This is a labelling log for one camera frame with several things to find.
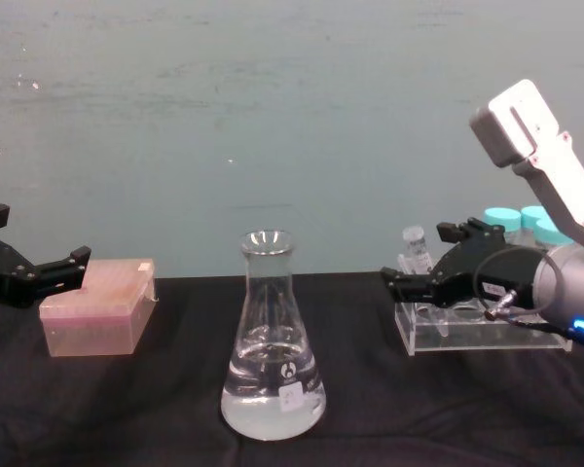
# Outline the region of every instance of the teal vial cap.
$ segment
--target teal vial cap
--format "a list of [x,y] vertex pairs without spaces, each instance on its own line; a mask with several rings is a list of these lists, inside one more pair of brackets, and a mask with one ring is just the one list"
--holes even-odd
[[526,206],[522,209],[522,228],[530,231],[541,219],[549,219],[549,214],[543,206]]
[[483,222],[490,226],[502,226],[506,232],[516,232],[522,227],[522,215],[515,209],[490,207],[485,210]]
[[540,219],[534,225],[534,240],[548,245],[569,245],[573,240],[558,230],[556,224],[550,219]]

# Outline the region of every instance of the teal wall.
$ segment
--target teal wall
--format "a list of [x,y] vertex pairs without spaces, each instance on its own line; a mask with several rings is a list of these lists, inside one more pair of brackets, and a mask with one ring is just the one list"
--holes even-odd
[[393,265],[414,223],[438,255],[534,201],[468,127],[522,78],[584,163],[584,0],[0,0],[0,237],[164,276],[242,273],[259,227],[295,272]]

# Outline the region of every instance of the black table surface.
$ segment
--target black table surface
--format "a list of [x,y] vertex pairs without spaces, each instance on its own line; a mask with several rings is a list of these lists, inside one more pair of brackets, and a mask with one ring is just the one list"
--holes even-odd
[[299,275],[327,412],[293,440],[219,404],[244,297],[162,279],[133,355],[51,358],[36,309],[0,306],[0,466],[584,466],[584,349],[409,357],[373,273]]

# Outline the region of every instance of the erlenmeyer flask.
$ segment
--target erlenmeyer flask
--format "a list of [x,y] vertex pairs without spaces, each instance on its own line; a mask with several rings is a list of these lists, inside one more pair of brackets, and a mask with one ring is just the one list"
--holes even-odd
[[326,395],[292,292],[292,237],[248,233],[246,297],[221,397],[221,412],[238,433],[263,441],[291,438],[322,416]]

